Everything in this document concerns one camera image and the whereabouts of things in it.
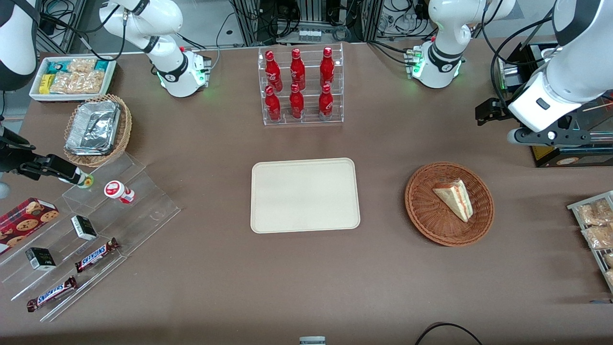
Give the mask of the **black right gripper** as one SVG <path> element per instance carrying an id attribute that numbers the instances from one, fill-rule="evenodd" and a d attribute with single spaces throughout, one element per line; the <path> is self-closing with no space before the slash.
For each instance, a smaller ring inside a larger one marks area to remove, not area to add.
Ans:
<path id="1" fill-rule="evenodd" d="M 48 154 L 46 160 L 35 160 L 36 146 L 6 127 L 1 127 L 0 172 L 21 174 L 34 181 L 42 175 L 53 175 L 72 185 L 83 184 L 83 171 L 68 160 Z"/>

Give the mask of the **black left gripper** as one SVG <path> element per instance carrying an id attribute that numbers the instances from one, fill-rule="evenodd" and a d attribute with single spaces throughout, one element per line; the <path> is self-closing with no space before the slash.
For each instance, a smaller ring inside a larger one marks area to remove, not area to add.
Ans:
<path id="1" fill-rule="evenodd" d="M 499 98 L 489 98 L 482 103 L 483 108 L 475 108 L 477 126 L 483 126 L 492 120 L 504 121 L 512 119 L 512 114 Z"/>

